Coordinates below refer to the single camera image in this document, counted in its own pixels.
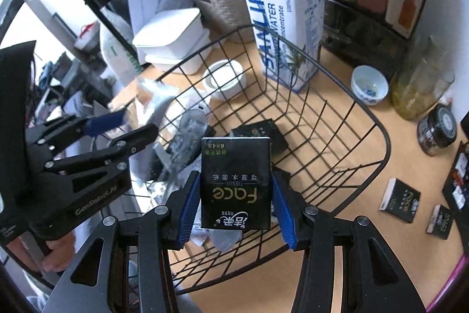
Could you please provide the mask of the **person's left hand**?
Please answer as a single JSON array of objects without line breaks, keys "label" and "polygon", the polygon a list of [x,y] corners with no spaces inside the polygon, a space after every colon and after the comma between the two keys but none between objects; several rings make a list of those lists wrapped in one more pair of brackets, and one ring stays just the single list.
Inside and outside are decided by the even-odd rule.
[{"label": "person's left hand", "polygon": [[42,268],[48,272],[62,272],[72,261],[75,256],[76,236],[74,232],[70,232],[56,241],[47,241],[46,244],[51,252],[44,257],[40,266],[32,259],[26,250],[26,246],[21,238],[15,238],[7,245],[9,249],[24,265],[29,269],[39,272]]}]

